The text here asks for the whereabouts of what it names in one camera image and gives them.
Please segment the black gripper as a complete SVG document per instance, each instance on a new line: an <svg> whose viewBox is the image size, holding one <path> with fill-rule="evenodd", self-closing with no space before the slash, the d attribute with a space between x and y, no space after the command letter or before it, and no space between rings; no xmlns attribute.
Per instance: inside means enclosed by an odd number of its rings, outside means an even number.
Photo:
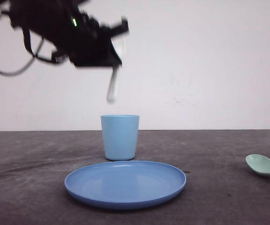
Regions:
<svg viewBox="0 0 270 225"><path fill-rule="evenodd" d="M13 28L23 31L25 49L38 60L52 64L66 58L76 67L114 67L122 64L111 38L128 32L128 21L122 19L113 28L99 25L93 17L80 12L80 0L11 0L7 11ZM56 47L51 59L39 57L31 49L30 31Z"/></svg>

